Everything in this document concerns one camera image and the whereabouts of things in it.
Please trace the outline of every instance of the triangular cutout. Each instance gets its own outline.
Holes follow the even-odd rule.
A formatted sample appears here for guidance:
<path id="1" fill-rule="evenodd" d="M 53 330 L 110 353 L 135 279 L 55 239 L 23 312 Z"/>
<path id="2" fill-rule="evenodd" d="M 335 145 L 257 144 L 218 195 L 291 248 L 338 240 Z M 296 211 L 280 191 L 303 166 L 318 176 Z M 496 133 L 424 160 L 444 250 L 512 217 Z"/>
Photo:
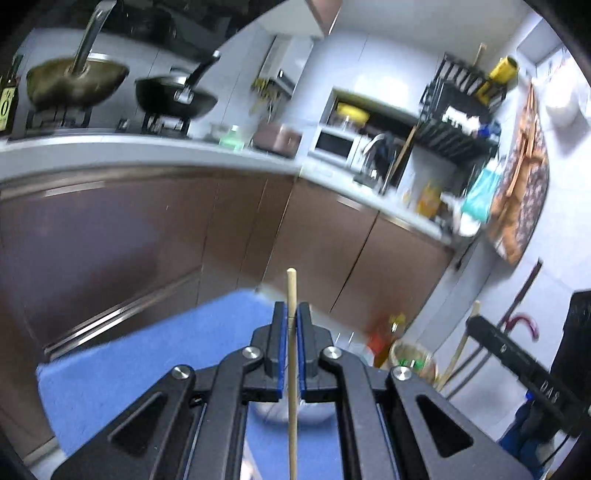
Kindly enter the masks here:
<path id="1" fill-rule="evenodd" d="M 155 393 L 109 435 L 109 441 L 120 450 L 141 457 L 148 449 L 165 405 L 166 396 Z"/>
<path id="2" fill-rule="evenodd" d="M 474 443 L 472 437 L 445 415 L 426 395 L 419 395 L 417 404 L 427 422 L 439 455 L 448 458 L 472 446 Z"/>

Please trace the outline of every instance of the cabinet handle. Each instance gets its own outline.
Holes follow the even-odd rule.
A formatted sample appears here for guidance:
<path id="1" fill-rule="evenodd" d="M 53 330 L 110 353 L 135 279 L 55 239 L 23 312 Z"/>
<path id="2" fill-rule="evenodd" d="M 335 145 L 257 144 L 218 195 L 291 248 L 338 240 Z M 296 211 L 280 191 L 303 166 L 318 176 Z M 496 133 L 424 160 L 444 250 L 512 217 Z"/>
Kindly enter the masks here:
<path id="1" fill-rule="evenodd" d="M 360 203 L 357 203 L 354 200 L 348 199 L 347 197 L 343 197 L 343 196 L 339 195 L 337 197 L 336 201 L 343 204 L 343 205 L 346 205 L 347 207 L 352 208 L 353 210 L 357 210 L 358 212 L 363 210 L 363 205 L 361 205 Z"/>

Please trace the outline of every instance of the yellow label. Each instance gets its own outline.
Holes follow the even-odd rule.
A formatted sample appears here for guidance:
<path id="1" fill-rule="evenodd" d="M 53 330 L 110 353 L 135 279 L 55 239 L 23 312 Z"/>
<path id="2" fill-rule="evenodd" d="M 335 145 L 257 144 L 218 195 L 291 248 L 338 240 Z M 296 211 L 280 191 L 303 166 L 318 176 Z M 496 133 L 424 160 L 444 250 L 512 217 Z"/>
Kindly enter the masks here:
<path id="1" fill-rule="evenodd" d="M 14 90 L 16 90 L 16 87 L 5 88 L 2 91 L 2 96 L 0 97 L 0 132 L 6 130 L 10 105 L 14 98 Z"/>

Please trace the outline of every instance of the dark bottle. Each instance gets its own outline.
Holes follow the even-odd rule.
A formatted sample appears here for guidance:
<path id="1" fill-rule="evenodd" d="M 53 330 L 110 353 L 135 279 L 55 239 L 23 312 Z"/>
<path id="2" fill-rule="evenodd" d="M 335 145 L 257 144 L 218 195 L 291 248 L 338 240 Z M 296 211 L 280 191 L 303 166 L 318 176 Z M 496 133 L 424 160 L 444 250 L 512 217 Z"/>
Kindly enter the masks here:
<path id="1" fill-rule="evenodd" d="M 14 115 L 17 112 L 18 105 L 18 68 L 21 65 L 22 55 L 15 55 L 12 59 L 12 66 L 6 76 L 6 81 L 2 84 L 2 93 L 0 93 L 0 137 L 10 135 Z"/>

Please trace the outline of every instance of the teal plastic bag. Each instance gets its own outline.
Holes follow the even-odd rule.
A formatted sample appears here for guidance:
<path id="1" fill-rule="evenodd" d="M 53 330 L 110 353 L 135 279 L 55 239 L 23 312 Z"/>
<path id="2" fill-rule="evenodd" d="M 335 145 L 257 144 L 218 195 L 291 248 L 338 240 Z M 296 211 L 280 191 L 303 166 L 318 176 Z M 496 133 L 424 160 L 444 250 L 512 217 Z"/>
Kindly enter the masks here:
<path id="1" fill-rule="evenodd" d="M 488 221 L 492 199 L 501 181 L 503 167 L 496 160 L 491 160 L 480 172 L 476 182 L 466 195 L 462 205 L 462 213 L 467 213 L 474 220 L 486 223 Z"/>

